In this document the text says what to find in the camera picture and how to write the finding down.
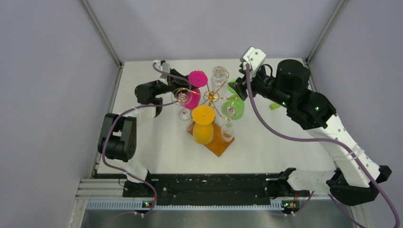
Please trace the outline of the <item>clear tall flute glass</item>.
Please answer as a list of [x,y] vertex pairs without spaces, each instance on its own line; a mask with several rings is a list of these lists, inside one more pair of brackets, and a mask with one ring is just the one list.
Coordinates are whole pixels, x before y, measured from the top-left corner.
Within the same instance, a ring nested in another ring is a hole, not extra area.
[[190,119],[190,110],[186,107],[192,100],[190,92],[186,88],[177,88],[171,94],[171,101],[180,107],[178,117],[181,121]]

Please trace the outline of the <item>pink plastic goblet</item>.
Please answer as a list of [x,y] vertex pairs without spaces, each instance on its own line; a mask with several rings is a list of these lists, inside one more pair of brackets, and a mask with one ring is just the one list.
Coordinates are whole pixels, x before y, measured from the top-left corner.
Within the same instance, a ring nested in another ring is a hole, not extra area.
[[188,80],[195,88],[191,89],[192,92],[186,93],[189,100],[185,102],[185,108],[193,110],[199,105],[200,99],[202,97],[199,88],[207,85],[208,78],[203,71],[195,70],[189,73]]

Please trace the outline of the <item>clear short wine glass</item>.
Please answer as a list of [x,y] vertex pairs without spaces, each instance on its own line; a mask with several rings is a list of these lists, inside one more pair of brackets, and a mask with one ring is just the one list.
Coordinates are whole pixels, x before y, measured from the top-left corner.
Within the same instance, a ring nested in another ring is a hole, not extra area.
[[223,66],[216,66],[212,69],[211,86],[217,96],[224,96],[227,91],[228,71]]

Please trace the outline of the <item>green plastic goblet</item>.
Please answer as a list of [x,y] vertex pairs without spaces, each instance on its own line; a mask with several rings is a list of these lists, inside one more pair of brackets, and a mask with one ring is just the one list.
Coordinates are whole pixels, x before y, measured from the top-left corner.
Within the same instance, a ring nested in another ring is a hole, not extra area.
[[240,98],[240,96],[232,89],[229,85],[227,85],[227,90],[231,93],[231,96],[228,100],[226,100],[221,106],[221,113],[226,118],[231,118],[232,120],[239,120],[243,117],[245,110],[245,103]]

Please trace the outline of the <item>orange plastic goblet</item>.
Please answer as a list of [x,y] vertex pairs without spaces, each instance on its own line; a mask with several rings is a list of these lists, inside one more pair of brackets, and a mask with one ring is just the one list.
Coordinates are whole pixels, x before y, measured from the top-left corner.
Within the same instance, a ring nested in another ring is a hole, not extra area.
[[214,135],[212,123],[215,120],[214,110],[207,105],[200,105],[192,111],[194,126],[192,130],[193,139],[196,143],[209,144]]

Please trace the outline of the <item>clear stemmed wine glass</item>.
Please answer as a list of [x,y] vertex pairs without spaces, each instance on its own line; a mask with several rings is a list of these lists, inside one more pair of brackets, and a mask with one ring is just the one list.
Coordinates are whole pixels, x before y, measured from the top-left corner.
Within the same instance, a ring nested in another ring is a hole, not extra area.
[[234,137],[232,119],[236,114],[236,109],[233,106],[227,106],[222,113],[224,114],[226,122],[221,126],[221,138],[225,142],[230,142]]

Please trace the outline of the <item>gold wire wine glass rack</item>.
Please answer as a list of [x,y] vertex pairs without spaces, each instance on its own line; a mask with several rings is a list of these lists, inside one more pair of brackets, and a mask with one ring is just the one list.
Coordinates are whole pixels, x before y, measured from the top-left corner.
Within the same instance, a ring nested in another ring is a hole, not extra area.
[[207,78],[203,71],[189,73],[193,86],[175,89],[171,99],[182,107],[178,113],[186,131],[197,144],[206,146],[220,157],[234,141],[233,121],[244,114],[244,101],[236,94],[226,97],[229,72],[222,66],[212,70]]

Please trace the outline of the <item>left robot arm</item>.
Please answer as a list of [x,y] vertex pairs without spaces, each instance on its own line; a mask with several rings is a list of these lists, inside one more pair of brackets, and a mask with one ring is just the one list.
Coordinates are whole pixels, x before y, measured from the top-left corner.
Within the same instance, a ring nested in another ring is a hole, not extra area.
[[181,88],[192,88],[188,75],[175,69],[159,70],[157,80],[139,84],[134,89],[138,106],[121,114],[107,113],[104,116],[98,140],[98,152],[102,162],[109,168],[121,171],[128,181],[135,183],[134,190],[140,196],[152,192],[152,183],[147,180],[149,171],[134,158],[137,147],[137,128],[156,118],[163,107],[160,96]]

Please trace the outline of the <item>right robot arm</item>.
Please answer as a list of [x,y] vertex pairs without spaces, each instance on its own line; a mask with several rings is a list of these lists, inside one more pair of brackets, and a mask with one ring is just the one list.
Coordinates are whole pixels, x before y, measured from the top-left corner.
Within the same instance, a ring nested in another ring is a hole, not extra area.
[[272,76],[266,73],[264,63],[253,58],[241,62],[240,72],[243,77],[231,82],[230,87],[242,100],[249,99],[254,111],[257,95],[279,104],[310,137],[287,136],[274,129],[271,132],[294,142],[320,143],[336,164],[330,171],[287,169],[285,179],[278,183],[283,195],[291,196],[297,190],[321,192],[348,206],[386,196],[380,184],[388,180],[391,169],[373,162],[347,132],[327,97],[309,89],[308,68],[299,61],[286,59]]

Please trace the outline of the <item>lime green block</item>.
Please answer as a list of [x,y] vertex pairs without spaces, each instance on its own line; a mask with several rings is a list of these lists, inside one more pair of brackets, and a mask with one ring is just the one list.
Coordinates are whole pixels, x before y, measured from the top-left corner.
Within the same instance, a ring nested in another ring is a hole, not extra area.
[[269,105],[270,110],[275,110],[275,109],[278,109],[280,107],[281,107],[281,105],[279,105],[277,103],[272,103],[272,104]]

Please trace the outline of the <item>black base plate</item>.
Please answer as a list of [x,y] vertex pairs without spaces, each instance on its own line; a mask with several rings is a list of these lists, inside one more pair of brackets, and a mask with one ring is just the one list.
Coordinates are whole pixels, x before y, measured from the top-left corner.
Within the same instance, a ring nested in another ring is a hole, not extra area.
[[294,191],[275,174],[149,174],[145,183],[126,181],[123,197],[157,197],[158,206],[269,205],[281,197],[309,195]]

